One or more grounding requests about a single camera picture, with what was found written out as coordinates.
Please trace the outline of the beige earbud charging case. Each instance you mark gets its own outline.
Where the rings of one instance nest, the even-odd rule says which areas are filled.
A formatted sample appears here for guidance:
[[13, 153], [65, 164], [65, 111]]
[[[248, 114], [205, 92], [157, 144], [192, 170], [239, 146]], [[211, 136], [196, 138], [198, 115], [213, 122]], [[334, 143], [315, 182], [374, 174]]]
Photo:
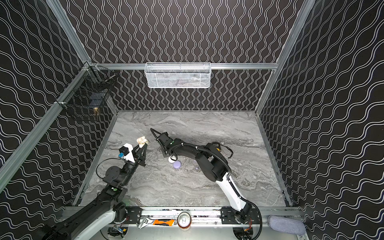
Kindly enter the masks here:
[[148, 141], [148, 139], [145, 137], [145, 136], [142, 136], [142, 137], [139, 137], [138, 139], [137, 139], [137, 143], [139, 144], [139, 145], [144, 145], [144, 144], [147, 144], [149, 141]]

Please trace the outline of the purple round earbud case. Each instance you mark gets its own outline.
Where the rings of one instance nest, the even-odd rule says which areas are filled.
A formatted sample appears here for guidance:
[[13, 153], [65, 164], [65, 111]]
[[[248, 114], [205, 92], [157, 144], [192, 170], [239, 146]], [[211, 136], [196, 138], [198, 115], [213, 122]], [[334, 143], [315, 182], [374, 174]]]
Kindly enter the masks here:
[[173, 168], [180, 169], [182, 167], [182, 163], [180, 161], [175, 161], [173, 163]]

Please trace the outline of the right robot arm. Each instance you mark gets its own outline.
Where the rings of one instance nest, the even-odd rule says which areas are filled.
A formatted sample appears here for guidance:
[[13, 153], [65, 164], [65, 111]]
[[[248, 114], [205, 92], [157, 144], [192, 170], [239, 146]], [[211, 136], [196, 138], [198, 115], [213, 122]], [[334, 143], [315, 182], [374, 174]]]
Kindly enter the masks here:
[[204, 176], [221, 188], [234, 212], [235, 223], [249, 224], [251, 221], [261, 220], [259, 209], [241, 194], [233, 181], [233, 172], [227, 159], [213, 143], [194, 145], [181, 139], [172, 139], [167, 132], [161, 133], [153, 128], [150, 130], [165, 158], [182, 156], [194, 159]]

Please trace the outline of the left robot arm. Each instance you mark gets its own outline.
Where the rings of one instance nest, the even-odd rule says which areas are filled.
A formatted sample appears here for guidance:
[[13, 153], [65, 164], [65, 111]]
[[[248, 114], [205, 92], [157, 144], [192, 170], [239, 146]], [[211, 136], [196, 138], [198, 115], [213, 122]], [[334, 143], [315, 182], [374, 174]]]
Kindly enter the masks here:
[[66, 220], [54, 225], [44, 225], [38, 230], [38, 240], [89, 240], [95, 233], [111, 223], [121, 224], [127, 219], [123, 202], [126, 186], [139, 166], [145, 166], [148, 144], [139, 144], [128, 155], [122, 168], [110, 167], [103, 178], [107, 185], [88, 205]]

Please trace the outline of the white round earbud case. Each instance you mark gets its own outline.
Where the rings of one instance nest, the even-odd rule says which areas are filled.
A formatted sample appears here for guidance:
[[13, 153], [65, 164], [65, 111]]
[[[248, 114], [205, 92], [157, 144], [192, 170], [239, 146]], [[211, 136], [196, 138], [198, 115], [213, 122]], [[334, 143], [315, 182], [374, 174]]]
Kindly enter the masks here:
[[177, 159], [174, 159], [173, 156], [170, 156], [170, 157], [168, 158], [168, 161], [169, 161], [171, 164], [173, 164], [174, 162], [177, 161]]

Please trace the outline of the adjustable wrench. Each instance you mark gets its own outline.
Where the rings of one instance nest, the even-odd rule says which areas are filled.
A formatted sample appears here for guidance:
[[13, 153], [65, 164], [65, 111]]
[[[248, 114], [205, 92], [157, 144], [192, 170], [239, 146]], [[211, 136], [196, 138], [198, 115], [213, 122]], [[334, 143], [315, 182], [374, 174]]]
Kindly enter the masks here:
[[142, 229], [142, 228], [144, 228], [144, 227], [146, 227], [146, 226], [148, 226], [148, 225], [153, 225], [153, 222], [154, 222], [154, 221], [155, 221], [155, 220], [152, 219], [152, 218], [150, 218], [149, 216], [141, 216], [141, 217], [138, 219], [136, 225], [137, 225], [137, 228], [138, 228], [138, 229]]

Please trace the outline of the orange utility knife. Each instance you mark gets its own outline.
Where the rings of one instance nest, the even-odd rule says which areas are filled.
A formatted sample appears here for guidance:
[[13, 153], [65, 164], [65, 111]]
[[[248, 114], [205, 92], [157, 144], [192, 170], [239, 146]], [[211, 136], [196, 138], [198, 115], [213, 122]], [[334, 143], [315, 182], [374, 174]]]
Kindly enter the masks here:
[[156, 219], [153, 221], [154, 226], [174, 226], [177, 224], [177, 221], [174, 219]]

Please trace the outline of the soda can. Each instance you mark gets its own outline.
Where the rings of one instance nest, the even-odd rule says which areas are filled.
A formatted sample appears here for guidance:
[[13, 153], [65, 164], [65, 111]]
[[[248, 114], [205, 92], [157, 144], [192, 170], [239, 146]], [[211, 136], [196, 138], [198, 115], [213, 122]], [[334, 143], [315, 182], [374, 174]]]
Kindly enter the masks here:
[[182, 212], [178, 215], [177, 224], [180, 229], [188, 230], [192, 224], [192, 217], [188, 212]]

